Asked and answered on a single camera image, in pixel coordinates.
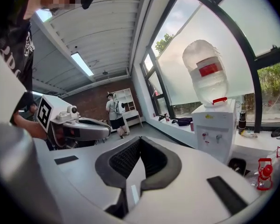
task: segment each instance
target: brick wall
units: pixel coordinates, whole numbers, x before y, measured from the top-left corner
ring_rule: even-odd
[[[109,119],[109,115],[106,112],[106,103],[108,101],[106,96],[108,92],[120,91],[127,88],[131,89],[136,110],[139,111],[139,115],[142,117],[140,104],[130,78],[90,88],[78,94],[66,97],[63,100],[72,105],[76,105],[82,117],[105,120]]]

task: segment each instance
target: person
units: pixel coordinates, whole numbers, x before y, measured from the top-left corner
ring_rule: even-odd
[[[120,138],[124,138],[123,136],[127,136],[129,135],[129,133],[126,131],[126,126],[125,126],[125,122],[123,120],[122,114],[118,114],[116,113],[115,110],[115,101],[113,98],[113,94],[109,93],[107,95],[108,98],[108,102],[106,104],[106,111],[109,114],[109,120],[112,126],[112,129],[116,129],[118,135],[120,136]]]
[[[37,103],[33,100],[27,105],[27,110],[33,115],[32,121],[37,121],[37,112],[38,112],[38,106]]]
[[[56,11],[74,4],[76,0],[3,0],[0,6],[0,53],[27,92],[20,99],[11,123],[26,129],[34,138],[46,139],[47,135],[38,122],[24,119],[19,110],[33,101],[32,65],[34,45],[31,34],[31,16],[39,9]],[[91,0],[83,0],[87,9]]]

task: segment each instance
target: ceiling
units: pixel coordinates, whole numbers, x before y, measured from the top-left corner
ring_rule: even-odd
[[[76,5],[47,22],[34,15],[34,91],[68,95],[116,77],[128,78],[146,13],[145,1],[150,0],[94,0],[87,10]],[[72,60],[70,55],[75,52],[93,76],[87,76]]]

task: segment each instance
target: window frame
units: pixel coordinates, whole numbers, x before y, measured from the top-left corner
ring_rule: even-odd
[[[177,0],[169,0],[154,32],[150,39],[150,42],[147,45],[146,52],[142,59],[142,65],[141,69],[143,72],[143,75],[145,77],[145,81],[147,83],[147,87],[149,88],[148,79],[150,76],[156,72],[157,77],[159,79],[162,92],[163,94],[161,96],[157,97],[151,97],[151,100],[153,102],[154,110],[156,115],[160,115],[157,110],[157,104],[156,100],[158,98],[165,98],[166,106],[169,112],[169,116],[171,119],[179,119],[175,115],[173,105],[170,105],[170,97],[168,95],[168,92],[166,90],[166,86],[163,82],[160,68],[158,61],[155,57],[155,54],[153,50],[151,49],[153,42],[155,38],[157,37],[163,23],[165,22],[168,14],[170,13],[172,7],[176,3]],[[271,51],[260,55],[255,56],[255,53],[248,42],[247,38],[245,37],[245,34],[243,31],[239,28],[239,26],[236,24],[236,22],[218,5],[222,0],[198,0],[201,2],[204,6],[206,6],[208,9],[210,9],[223,23],[224,25],[230,30],[234,38],[236,39],[237,43],[239,44],[250,69],[250,73],[252,76],[253,86],[254,86],[254,95],[255,95],[255,121],[254,123],[247,124],[248,129],[254,130],[255,133],[259,133],[260,131],[266,130],[271,131],[275,130],[277,127],[280,127],[280,123],[263,123],[262,124],[262,90],[260,86],[260,80],[258,76],[258,70],[275,65],[277,63],[280,63],[280,47],[273,47]],[[144,59],[146,58],[147,54],[149,54],[150,59],[153,63],[153,67],[150,71],[147,71]]]

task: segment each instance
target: ceiling light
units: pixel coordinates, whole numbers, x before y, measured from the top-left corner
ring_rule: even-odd
[[[89,67],[86,65],[86,63],[83,61],[82,57],[78,52],[71,55],[71,58],[74,59],[74,61],[82,68],[82,70],[88,75],[93,76],[92,71],[89,69]]]
[[[45,22],[46,20],[50,19],[53,16],[49,10],[43,10],[43,9],[37,10],[36,14],[41,19],[42,22]]]
[[[33,91],[32,94],[37,95],[37,96],[42,96],[43,95],[43,94],[41,94],[39,92],[36,92],[36,91]]]

